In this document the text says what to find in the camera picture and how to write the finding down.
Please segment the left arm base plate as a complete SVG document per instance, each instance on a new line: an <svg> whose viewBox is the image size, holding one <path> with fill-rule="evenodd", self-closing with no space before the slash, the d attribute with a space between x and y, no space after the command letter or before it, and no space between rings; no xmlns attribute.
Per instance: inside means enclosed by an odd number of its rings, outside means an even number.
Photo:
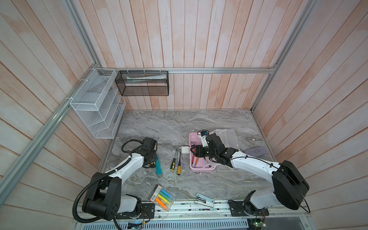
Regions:
<svg viewBox="0 0 368 230"><path fill-rule="evenodd" d="M138 212L120 213L116 216L117 220L121 219L153 219L155 214L155 204L143 202Z"/></svg>

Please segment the pink plastic tool box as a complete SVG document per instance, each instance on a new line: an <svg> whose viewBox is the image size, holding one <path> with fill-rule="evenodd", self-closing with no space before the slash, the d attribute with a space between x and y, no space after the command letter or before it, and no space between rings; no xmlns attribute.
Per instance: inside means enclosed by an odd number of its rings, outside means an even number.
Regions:
<svg viewBox="0 0 368 230"><path fill-rule="evenodd" d="M190 169L195 173L208 173L218 165L232 168L230 162L239 150L233 129L200 130L189 134Z"/></svg>

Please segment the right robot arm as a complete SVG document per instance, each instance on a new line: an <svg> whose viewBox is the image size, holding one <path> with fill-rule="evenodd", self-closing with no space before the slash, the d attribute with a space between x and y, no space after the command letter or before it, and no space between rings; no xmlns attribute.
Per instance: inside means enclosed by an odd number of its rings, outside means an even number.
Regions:
<svg viewBox="0 0 368 230"><path fill-rule="evenodd" d="M292 162L266 161L231 147L226 147L216 133L200 130L191 133L190 152L196 159L204 158L215 164L253 173L272 186L264 190L253 190L243 200L247 215L254 216L263 209L283 205L298 210L310 186Z"/></svg>

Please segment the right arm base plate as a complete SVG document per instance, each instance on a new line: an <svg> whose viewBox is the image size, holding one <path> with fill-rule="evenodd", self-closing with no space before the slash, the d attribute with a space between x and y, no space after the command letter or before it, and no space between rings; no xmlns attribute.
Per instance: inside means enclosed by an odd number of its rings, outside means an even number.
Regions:
<svg viewBox="0 0 368 230"><path fill-rule="evenodd" d="M228 205L232 217L269 216L269 211L267 208L257 209L253 207L252 204L244 201L228 200Z"/></svg>

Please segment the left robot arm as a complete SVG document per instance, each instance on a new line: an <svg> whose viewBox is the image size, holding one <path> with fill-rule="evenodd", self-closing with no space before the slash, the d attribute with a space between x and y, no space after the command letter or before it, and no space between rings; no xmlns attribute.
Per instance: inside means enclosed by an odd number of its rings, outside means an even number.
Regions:
<svg viewBox="0 0 368 230"><path fill-rule="evenodd" d="M157 162L157 141L148 137L132 139L122 145L121 151L128 154L127 158L105 173L95 173L77 195L72 207L76 221L91 223L100 219L116 220L120 214L130 218L142 215L141 198L122 195L122 185L138 169Z"/></svg>

